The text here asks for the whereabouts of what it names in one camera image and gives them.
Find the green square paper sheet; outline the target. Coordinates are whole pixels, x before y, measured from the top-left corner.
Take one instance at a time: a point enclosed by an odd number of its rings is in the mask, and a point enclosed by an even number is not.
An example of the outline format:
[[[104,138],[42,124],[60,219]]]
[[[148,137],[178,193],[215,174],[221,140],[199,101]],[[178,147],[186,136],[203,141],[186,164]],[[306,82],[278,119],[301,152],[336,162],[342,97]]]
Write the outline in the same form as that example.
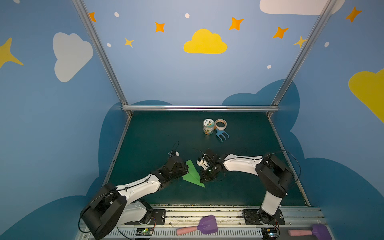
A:
[[[186,161],[186,164],[188,166],[188,173],[183,176],[183,180],[205,188],[204,183],[201,183],[201,177],[198,171],[196,170],[194,164],[192,163],[192,161],[188,160]]]

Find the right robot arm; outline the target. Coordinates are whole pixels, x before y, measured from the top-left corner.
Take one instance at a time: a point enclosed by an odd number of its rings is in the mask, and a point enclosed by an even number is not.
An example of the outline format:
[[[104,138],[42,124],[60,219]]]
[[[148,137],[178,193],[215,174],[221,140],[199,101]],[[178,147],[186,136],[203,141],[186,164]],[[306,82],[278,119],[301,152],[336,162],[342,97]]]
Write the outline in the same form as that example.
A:
[[[203,154],[197,165],[202,167],[201,182],[214,180],[221,172],[242,172],[259,177],[266,188],[266,194],[259,210],[253,214],[258,224],[274,224],[280,218],[278,213],[283,198],[288,194],[295,175],[275,154],[245,157]]]

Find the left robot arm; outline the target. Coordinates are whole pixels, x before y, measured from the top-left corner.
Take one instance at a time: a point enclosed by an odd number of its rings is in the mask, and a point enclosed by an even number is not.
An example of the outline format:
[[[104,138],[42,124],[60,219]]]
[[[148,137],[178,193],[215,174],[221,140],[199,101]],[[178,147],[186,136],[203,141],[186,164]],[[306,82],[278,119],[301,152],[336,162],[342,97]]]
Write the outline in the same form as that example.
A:
[[[107,236],[118,225],[146,225],[152,221],[153,208],[142,197],[188,174],[188,168],[178,155],[172,155],[164,166],[140,180],[119,186],[108,183],[81,211],[80,217],[96,240]]]

